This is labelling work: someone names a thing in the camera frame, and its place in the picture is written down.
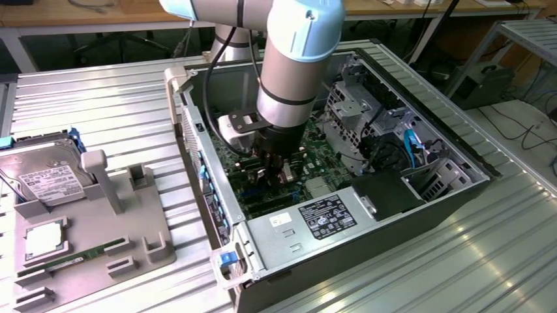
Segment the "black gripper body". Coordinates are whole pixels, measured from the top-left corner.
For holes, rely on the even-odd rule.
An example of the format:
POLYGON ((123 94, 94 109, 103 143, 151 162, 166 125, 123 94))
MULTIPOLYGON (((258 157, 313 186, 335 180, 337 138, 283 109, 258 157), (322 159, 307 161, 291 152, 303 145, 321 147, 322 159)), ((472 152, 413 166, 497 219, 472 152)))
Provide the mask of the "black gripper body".
POLYGON ((255 153, 270 163, 282 163, 298 151, 307 123, 297 127, 271 125, 257 130, 255 153))

